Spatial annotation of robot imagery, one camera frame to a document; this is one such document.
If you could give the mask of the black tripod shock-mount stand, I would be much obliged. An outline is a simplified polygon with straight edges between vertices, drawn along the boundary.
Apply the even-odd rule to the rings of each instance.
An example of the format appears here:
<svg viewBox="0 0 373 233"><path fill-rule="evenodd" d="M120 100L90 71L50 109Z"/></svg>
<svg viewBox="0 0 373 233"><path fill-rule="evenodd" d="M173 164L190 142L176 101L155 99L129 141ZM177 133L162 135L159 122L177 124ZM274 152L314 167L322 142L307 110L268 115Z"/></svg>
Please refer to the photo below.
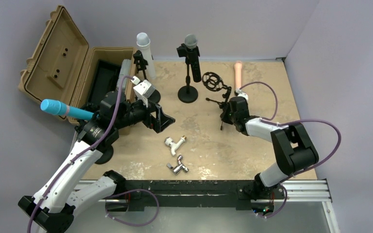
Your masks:
<svg viewBox="0 0 373 233"><path fill-rule="evenodd" d="M211 101L216 103L220 109L223 110L223 113L225 112L227 102L230 98L230 95L232 93L232 87L228 86L224 83L223 79L214 72L206 72L202 76L202 82L203 85L206 87L207 90L212 92L219 92L221 90L226 90L224 94L222 94L222 97L224 98L224 101L216 101L212 100L210 98L205 98L206 101Z"/></svg>

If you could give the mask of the black microphone silver grille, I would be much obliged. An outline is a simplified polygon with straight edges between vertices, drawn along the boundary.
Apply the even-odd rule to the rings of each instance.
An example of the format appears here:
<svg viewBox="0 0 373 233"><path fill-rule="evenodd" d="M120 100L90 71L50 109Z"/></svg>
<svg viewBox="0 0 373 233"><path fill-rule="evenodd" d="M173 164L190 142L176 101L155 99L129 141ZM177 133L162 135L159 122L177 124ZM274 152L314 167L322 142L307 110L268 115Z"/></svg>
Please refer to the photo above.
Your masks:
<svg viewBox="0 0 373 233"><path fill-rule="evenodd" d="M184 44L187 49L187 57L192 70L193 80L195 83L199 83L202 80L201 69L199 63L200 52L197 46L198 38L194 34L188 34L185 37Z"/></svg>

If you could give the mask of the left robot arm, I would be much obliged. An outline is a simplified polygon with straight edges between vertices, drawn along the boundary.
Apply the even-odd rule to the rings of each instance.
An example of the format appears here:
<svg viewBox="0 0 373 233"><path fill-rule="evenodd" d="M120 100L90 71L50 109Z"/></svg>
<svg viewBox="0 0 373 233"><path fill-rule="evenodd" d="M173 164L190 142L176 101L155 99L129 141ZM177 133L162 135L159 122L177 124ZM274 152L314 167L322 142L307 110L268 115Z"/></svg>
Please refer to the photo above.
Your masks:
<svg viewBox="0 0 373 233"><path fill-rule="evenodd" d="M89 121L82 121L78 139L66 160L50 180L34 195L23 196L18 206L48 233L63 233L83 210L106 197L121 198L128 190L125 178L105 172L93 184L75 191L81 178L102 156L112 156L112 144L122 128L143 123L157 133L175 122L162 107L149 100L129 103L125 95L108 92Z"/></svg>

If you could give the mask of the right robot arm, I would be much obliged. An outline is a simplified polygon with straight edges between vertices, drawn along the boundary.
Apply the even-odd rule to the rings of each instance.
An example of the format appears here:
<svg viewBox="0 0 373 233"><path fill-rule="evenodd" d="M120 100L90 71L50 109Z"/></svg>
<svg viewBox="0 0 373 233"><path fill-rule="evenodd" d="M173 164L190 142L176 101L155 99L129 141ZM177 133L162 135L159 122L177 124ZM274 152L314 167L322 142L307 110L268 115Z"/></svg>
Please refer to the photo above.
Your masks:
<svg viewBox="0 0 373 233"><path fill-rule="evenodd" d="M301 123L281 126L249 113L244 97L233 97L224 104L221 121L235 126L245 136L261 138L272 143L275 163L254 177L252 185L243 192L257 200L269 196L284 179L315 165L319 155Z"/></svg>

